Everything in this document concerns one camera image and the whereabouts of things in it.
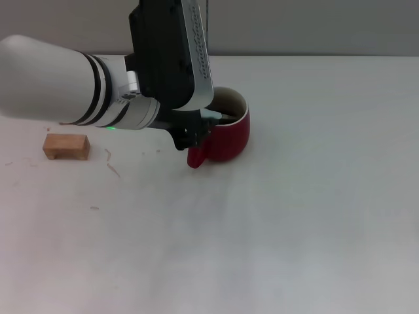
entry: small wooden block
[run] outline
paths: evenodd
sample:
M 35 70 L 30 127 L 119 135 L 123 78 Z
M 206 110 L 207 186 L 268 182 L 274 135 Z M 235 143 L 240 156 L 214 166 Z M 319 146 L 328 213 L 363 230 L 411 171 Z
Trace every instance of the small wooden block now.
M 48 159 L 87 160 L 90 143 L 87 135 L 50 133 L 46 136 L 43 150 Z

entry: mug handle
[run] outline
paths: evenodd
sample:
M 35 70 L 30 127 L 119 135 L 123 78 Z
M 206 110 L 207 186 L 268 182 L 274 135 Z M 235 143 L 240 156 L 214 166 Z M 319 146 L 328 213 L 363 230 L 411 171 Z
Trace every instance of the mug handle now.
M 207 145 L 188 148 L 188 166 L 198 168 L 207 159 Z

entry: red mug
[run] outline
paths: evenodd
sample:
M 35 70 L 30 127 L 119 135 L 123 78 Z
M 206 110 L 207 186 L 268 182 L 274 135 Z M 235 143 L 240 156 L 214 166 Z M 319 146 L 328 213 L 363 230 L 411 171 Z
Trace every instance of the red mug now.
M 207 109 L 240 117 L 231 124 L 212 127 L 210 135 L 199 147 L 188 151 L 188 165 L 198 168 L 205 159 L 226 162 L 239 155 L 247 145 L 250 134 L 250 114 L 246 100 L 235 90 L 214 88 L 214 99 Z

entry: wall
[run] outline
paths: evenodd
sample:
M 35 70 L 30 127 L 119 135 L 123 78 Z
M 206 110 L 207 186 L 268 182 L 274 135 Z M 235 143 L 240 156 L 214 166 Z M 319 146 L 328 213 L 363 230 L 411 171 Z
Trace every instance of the wall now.
M 0 38 L 20 33 L 85 52 L 128 53 L 128 15 L 136 5 L 2 0 Z M 419 56 L 418 10 L 414 0 L 210 0 L 209 48 L 212 54 Z

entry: mug rim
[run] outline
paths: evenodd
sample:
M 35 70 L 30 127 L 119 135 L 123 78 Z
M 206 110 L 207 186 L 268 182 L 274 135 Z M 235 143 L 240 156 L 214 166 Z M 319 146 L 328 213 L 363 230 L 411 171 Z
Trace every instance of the mug rim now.
M 247 105 L 247 101 L 246 99 L 244 99 L 243 95 L 239 92 L 237 92 L 236 90 L 233 90 L 232 88 L 229 87 L 224 87 L 224 86 L 216 86 L 214 88 L 214 90 L 228 90 L 229 92 L 233 92 L 235 94 L 237 94 L 242 102 L 242 104 L 244 104 L 244 106 L 246 107 L 246 110 L 244 112 L 244 114 L 242 115 L 242 117 L 240 119 L 238 119 L 237 121 L 234 121 L 233 123 L 229 123 L 229 124 L 218 124 L 215 127 L 218 128 L 223 128 L 225 126 L 233 126 L 239 122 L 241 122 L 248 114 L 249 114 L 249 106 Z

